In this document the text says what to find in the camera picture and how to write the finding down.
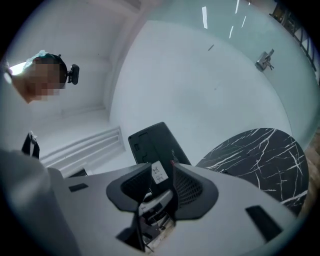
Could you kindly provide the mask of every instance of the person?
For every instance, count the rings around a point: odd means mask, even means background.
[[[28,59],[21,73],[12,75],[8,68],[5,72],[11,76],[12,85],[27,104],[54,95],[65,86],[68,76],[67,66],[60,55],[44,50]]]
[[[19,74],[12,74],[7,62],[0,69],[0,148],[21,150],[35,128],[29,104],[63,89],[67,66],[60,55],[41,50],[26,61]]]

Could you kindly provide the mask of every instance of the black plastic piece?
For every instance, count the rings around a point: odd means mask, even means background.
[[[68,84],[73,83],[74,85],[76,85],[78,83],[79,71],[80,71],[80,68],[78,65],[76,64],[71,65],[71,70],[68,71],[68,74],[67,74]]]
[[[218,188],[209,179],[190,171],[180,164],[174,165],[173,186],[178,206],[175,219],[200,219],[217,202]]]
[[[148,225],[143,221],[140,222],[142,235],[147,239],[143,239],[146,244],[156,239],[160,235],[160,230],[158,225]]]
[[[245,209],[266,242],[274,239],[282,232],[278,224],[270,215],[259,205],[251,206]]]
[[[87,172],[85,169],[82,169],[78,172],[76,172],[75,174],[71,175],[70,177],[68,178],[74,178],[74,177],[82,177],[82,176],[88,176]]]
[[[32,139],[31,138],[31,135],[28,133],[25,140],[24,140],[24,143],[23,143],[23,146],[22,146],[22,149],[21,151],[27,155],[27,156],[30,156],[31,155],[31,144],[33,144],[33,153],[32,153],[32,157],[36,158],[36,159],[39,159],[39,154],[40,154],[40,147],[37,143],[37,141],[35,139]]]
[[[144,203],[149,203],[150,201],[152,201],[155,197],[152,195],[152,193],[150,193],[148,196],[144,197],[143,202]]]
[[[69,189],[71,192],[76,192],[76,191],[79,191],[79,190],[83,190],[85,188],[88,188],[89,186],[87,184],[84,184],[84,183],[81,183],[81,184],[77,184],[77,185],[74,185],[74,186],[70,186]]]
[[[106,195],[119,210],[134,213],[150,188],[151,178],[151,164],[146,163],[112,181],[106,188]]]
[[[142,238],[138,211],[136,211],[134,214],[131,227],[124,229],[120,234],[116,236],[116,238],[142,252],[145,251],[145,244]]]
[[[191,165],[180,145],[164,122],[143,129],[128,138],[137,164],[160,161],[168,179],[156,184],[153,179],[150,190],[154,197],[172,188],[173,165]]]
[[[159,214],[161,209],[163,208],[161,203],[158,203],[156,206],[154,206],[152,209],[144,213],[142,216],[145,218],[146,222],[149,222],[151,219],[154,219],[154,216],[156,214]]]

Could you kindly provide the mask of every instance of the ear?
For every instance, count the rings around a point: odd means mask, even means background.
[[[40,58],[40,57],[35,57],[35,58],[32,60],[32,63],[34,63],[34,64],[40,64],[40,63],[41,63],[41,58]]]

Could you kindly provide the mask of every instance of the sticker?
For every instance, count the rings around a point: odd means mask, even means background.
[[[169,178],[160,161],[154,162],[151,165],[151,168],[152,178],[154,179],[155,184],[159,184]]]

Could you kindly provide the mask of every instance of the black bag strap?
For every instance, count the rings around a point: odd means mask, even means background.
[[[29,132],[24,140],[23,146],[21,151],[30,156],[31,153],[31,143],[34,145],[33,147],[33,152],[32,152],[32,157],[39,159],[39,155],[40,155],[40,147],[37,143],[36,138],[34,137],[33,133]]]

